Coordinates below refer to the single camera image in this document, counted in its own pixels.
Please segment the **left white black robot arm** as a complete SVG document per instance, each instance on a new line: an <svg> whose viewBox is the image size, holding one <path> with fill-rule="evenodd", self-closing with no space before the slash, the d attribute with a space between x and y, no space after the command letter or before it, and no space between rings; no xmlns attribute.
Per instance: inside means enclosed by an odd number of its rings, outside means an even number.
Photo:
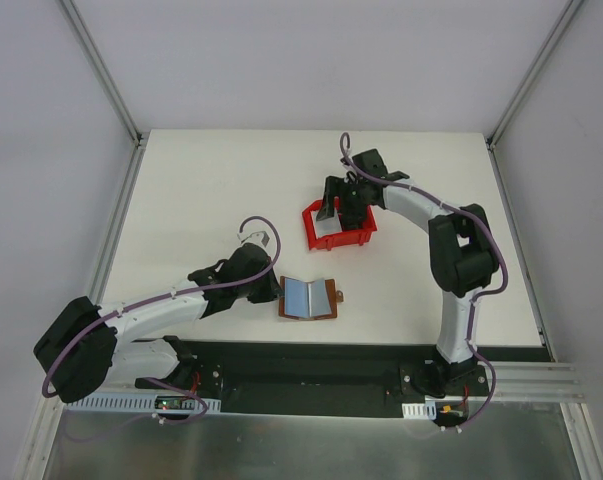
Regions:
<svg viewBox="0 0 603 480"><path fill-rule="evenodd" d="M239 299L262 304L280 298L277 259L245 242L157 295L113 305L86 296L71 300L33 348L45 372L43 396L70 404L108 382L196 393L200 369L183 342L175 335L146 336L227 311Z"/></svg>

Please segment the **red plastic bin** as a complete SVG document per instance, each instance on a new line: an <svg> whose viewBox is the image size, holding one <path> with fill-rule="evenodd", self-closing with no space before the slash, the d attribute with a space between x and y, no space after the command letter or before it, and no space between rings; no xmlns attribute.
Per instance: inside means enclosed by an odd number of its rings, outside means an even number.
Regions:
<svg viewBox="0 0 603 480"><path fill-rule="evenodd" d="M317 211L321 206L321 200L312 202L302 211L302 222L305 229L305 236L309 250L333 250L337 247L358 245L362 246L371 240L372 234L377 231L377 225L371 206L367 207L366 218L362 221L358 229L345 230L342 226L342 215L339 210L340 200L335 200L335 216L340 221L342 232L334 235L317 238L315 234L314 222L316 221Z"/></svg>

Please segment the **brown leather card holder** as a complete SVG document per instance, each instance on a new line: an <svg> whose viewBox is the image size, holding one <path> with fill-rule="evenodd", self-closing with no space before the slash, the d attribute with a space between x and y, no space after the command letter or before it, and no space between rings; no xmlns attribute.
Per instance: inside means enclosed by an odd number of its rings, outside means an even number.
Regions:
<svg viewBox="0 0 603 480"><path fill-rule="evenodd" d="M344 295L334 279L305 282L282 276L283 296L279 299L278 314L288 320L318 321L338 317L338 306Z"/></svg>

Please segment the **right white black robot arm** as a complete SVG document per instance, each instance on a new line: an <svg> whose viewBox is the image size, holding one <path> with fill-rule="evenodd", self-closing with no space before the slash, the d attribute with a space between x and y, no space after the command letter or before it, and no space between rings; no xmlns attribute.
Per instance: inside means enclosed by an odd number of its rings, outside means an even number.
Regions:
<svg viewBox="0 0 603 480"><path fill-rule="evenodd" d="M503 256L485 210L459 207L422 189L401 172L390 172L376 149L356 155L342 148L344 177L328 176L316 215L321 224L337 221L343 233L361 230L377 206L400 215L428 235L429 265L443 294L440 334L423 376L442 394L454 394L477 364L473 345L476 304L488 294Z"/></svg>

